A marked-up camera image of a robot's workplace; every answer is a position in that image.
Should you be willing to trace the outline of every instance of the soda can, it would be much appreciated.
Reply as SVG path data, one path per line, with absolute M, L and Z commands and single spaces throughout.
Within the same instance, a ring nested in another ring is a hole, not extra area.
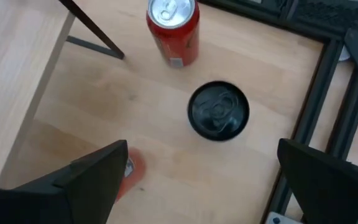
M 149 0 L 147 25 L 169 65 L 184 67 L 198 56 L 200 10 L 195 0 Z
M 137 148 L 130 147 L 128 149 L 128 161 L 125 166 L 124 177 L 119 186 L 116 202 L 143 179 L 145 172 L 146 163 L 141 151 Z

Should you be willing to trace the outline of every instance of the light wood tabletop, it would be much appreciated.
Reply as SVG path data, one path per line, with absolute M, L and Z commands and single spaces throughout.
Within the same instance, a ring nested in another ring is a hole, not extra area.
M 0 176 L 23 140 L 73 21 L 58 1 L 0 0 Z
M 109 223 L 258 223 L 279 168 L 278 140 L 291 135 L 322 44 L 201 5 L 200 56 L 177 70 L 147 28 L 147 1 L 80 6 L 126 59 L 65 44 L 9 186 L 126 139 L 144 154 L 147 171 Z M 70 34 L 100 44 L 79 22 Z M 311 142 L 317 149 L 326 146 L 352 67 L 337 66 Z M 203 139 L 186 115 L 191 94 L 212 80 L 237 85 L 250 104 L 245 130 L 227 142 Z M 349 160 L 358 165 L 358 130 Z M 301 215 L 294 199 L 287 215 Z

